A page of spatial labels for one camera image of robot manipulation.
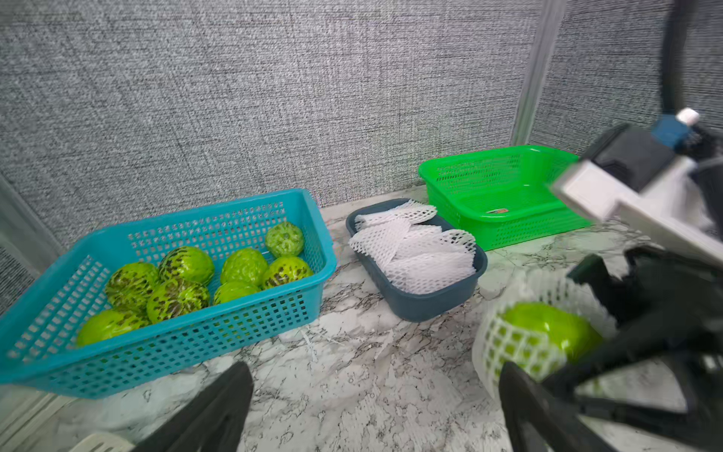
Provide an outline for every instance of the white foam net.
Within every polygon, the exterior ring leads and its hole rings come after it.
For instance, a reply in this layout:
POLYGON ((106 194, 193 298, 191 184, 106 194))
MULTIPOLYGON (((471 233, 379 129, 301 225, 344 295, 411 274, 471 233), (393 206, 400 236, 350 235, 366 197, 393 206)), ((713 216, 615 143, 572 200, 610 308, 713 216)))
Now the white foam net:
POLYGON ((363 229, 349 240, 349 246, 372 258, 379 268, 384 268, 397 253, 399 244, 409 231, 411 224, 404 218, 363 229))
POLYGON ((467 252, 474 256, 474 236, 461 229, 450 229, 449 231, 429 232, 408 232, 399 244, 395 259, 405 259, 416 255, 430 252, 467 252))
POLYGON ((579 286, 565 273, 541 269, 515 273, 502 296, 488 305, 472 346, 472 363, 487 392, 497 391, 502 365, 517 363, 533 379, 540 381, 567 362, 565 353, 546 334, 519 328, 501 315, 518 303, 541 302, 590 322, 604 338, 615 334, 615 320, 595 299, 588 286, 579 286))
POLYGON ((430 294, 475 274, 475 240, 460 229, 415 224, 428 221, 437 209, 410 200, 386 212, 355 218, 352 249, 370 256, 398 289, 430 294))
POLYGON ((412 224, 424 223, 434 218, 435 215, 437 215, 437 208, 435 206, 421 204, 417 201, 408 201, 385 212, 357 215, 354 221, 356 223, 356 230, 361 231, 362 229, 384 224, 398 218, 403 218, 412 224))
POLYGON ((400 290, 410 294, 431 294, 474 275, 468 252, 431 252, 392 261, 385 274, 400 290))

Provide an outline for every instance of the spotted green fruit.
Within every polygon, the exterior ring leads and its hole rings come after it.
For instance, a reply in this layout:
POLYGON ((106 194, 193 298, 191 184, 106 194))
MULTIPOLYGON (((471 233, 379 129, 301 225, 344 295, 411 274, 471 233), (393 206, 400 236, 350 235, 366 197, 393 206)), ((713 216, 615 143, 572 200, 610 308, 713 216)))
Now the spotted green fruit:
POLYGON ((79 347, 105 341, 129 331, 148 326, 148 319, 136 312, 115 307, 93 315, 78 333, 76 344, 79 347))
POLYGON ((205 286, 186 279, 169 279, 150 296, 146 312, 158 323, 208 307, 211 294, 205 286))
POLYGON ((158 272, 164 281, 182 278, 205 286, 211 282, 214 271, 211 256, 196 247, 176 248, 158 264, 158 272))
POLYGON ((273 261, 266 273, 264 273, 263 288, 270 289, 282 284, 288 284, 313 274, 314 272, 309 267, 309 264, 300 258, 295 256, 280 257, 273 261))
POLYGON ((213 295, 213 304, 232 302, 235 299, 256 294, 257 292, 261 292, 261 290, 257 286, 252 286, 247 282, 229 281, 228 283, 221 284, 221 287, 219 287, 213 295))
POLYGON ((587 320, 545 303, 518 303, 502 319, 519 328, 547 334, 571 362, 603 342, 587 320))
POLYGON ((259 250, 244 248, 228 256, 221 270, 221 284, 229 281, 244 281, 252 286, 260 286, 264 272, 269 268, 266 259, 259 250))
POLYGON ((269 229, 265 242, 274 257, 298 256, 304 250, 304 235, 301 229, 288 221, 269 229))
POLYGON ((148 297, 161 283, 158 269, 147 262, 120 267, 106 284, 106 296, 114 307, 145 310, 148 297))

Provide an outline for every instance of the marble countertop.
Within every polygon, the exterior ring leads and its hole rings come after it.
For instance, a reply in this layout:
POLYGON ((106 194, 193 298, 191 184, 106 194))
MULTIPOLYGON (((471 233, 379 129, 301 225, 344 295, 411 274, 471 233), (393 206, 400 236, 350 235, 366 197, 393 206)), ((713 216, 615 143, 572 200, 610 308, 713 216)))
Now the marble countertop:
MULTIPOLYGON (((470 300, 410 323, 390 311, 357 262, 344 224, 353 210, 397 197, 427 201, 425 188, 415 187, 322 209, 338 269, 325 285, 316 321, 103 400, 77 400, 18 450, 65 452, 98 431, 137 443, 244 360, 254 398, 239 452, 511 451, 501 408, 471 362, 485 305, 519 268, 569 268, 595 252, 611 272, 625 273, 622 250, 647 238, 609 222, 487 252, 487 272, 470 300)), ((652 385, 649 378, 642 374, 641 384, 652 385)), ((624 450, 684 450, 644 435, 624 436, 624 450)))

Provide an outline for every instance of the black cable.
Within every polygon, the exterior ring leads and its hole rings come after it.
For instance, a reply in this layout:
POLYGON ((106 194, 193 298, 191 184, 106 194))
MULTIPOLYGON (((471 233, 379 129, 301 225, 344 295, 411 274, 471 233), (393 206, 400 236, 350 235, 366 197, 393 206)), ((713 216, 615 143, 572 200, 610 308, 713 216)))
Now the black cable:
POLYGON ((688 24, 698 0, 675 0, 668 14, 660 56, 660 94, 662 113, 676 114, 686 107, 683 99, 683 50, 688 24))

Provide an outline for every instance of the green fruit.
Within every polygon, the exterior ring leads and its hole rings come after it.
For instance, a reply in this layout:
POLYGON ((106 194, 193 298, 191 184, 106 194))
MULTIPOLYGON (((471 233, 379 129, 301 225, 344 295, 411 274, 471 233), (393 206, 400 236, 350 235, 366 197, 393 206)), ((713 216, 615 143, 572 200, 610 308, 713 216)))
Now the green fruit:
POLYGON ((213 304, 232 302, 235 299, 258 292, 261 292, 261 289, 247 282, 229 281, 228 283, 221 284, 221 287, 219 287, 213 295, 213 304))
POLYGON ((309 264, 300 258, 294 256, 280 257, 273 261, 266 273, 264 273, 263 288, 270 289, 271 287, 304 279, 313 274, 314 272, 309 267, 309 264))
POLYGON ((205 286, 211 282, 215 268, 211 256, 205 252, 196 247, 180 247, 163 258, 158 272, 164 281, 182 278, 205 286))
POLYGON ((244 248, 228 256, 221 270, 221 284, 229 281, 245 281, 260 286, 264 272, 269 268, 259 250, 244 248))
POLYGON ((148 325, 148 319, 133 311, 113 308, 88 319, 78 333, 76 344, 79 347, 87 346, 148 325))
POLYGON ((202 284, 186 279, 169 279, 150 296, 146 311, 151 323, 162 322, 208 307, 211 294, 202 284))
POLYGON ((158 269, 147 262, 120 267, 106 284, 106 296, 114 307, 144 310, 153 289, 161 283, 158 269))
POLYGON ((266 247, 274 257, 298 256, 304 249, 304 235, 301 229, 284 221, 266 233, 266 247))
POLYGON ((547 334, 571 362, 596 348, 604 339, 587 320, 544 303, 519 303, 502 315, 519 328, 547 334))

